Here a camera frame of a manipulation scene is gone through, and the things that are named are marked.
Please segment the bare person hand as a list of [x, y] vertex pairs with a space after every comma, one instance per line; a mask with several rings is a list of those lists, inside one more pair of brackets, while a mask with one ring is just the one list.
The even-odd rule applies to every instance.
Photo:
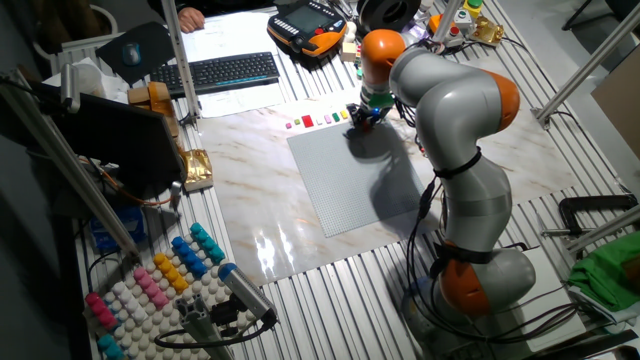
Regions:
[[193, 7], [185, 7], [178, 12], [178, 20], [183, 33], [192, 33], [205, 26], [205, 17]]

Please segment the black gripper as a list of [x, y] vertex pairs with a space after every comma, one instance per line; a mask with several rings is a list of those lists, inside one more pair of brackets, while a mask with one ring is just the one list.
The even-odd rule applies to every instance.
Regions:
[[351, 103], [349, 105], [351, 121], [347, 132], [360, 133], [361, 130], [363, 132], [371, 132], [374, 129], [375, 124], [381, 122], [390, 110], [390, 107], [367, 108], [365, 106]]

